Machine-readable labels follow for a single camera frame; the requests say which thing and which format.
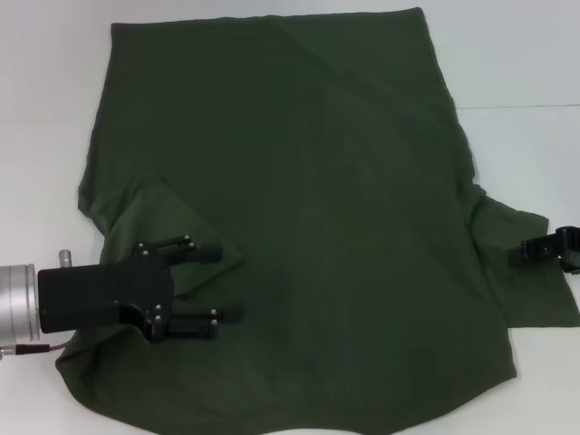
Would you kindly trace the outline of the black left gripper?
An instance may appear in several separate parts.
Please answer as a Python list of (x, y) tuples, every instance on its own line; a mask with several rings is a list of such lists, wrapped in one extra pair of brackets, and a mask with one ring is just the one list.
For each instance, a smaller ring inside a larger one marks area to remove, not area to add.
[(243, 320), (244, 304), (171, 314), (173, 284), (168, 266), (220, 262), (220, 244), (197, 243), (184, 235), (155, 242), (150, 250), (115, 263), (39, 271), (42, 332), (127, 324), (153, 343), (165, 338), (215, 340), (222, 324)]

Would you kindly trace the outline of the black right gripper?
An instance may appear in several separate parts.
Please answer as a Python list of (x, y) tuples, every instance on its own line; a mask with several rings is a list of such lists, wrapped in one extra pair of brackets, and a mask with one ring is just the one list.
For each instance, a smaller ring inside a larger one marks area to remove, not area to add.
[(524, 240), (510, 248), (509, 266), (526, 266), (531, 263), (559, 257), (565, 273), (578, 275), (580, 271), (580, 246), (578, 227), (560, 227), (554, 234)]

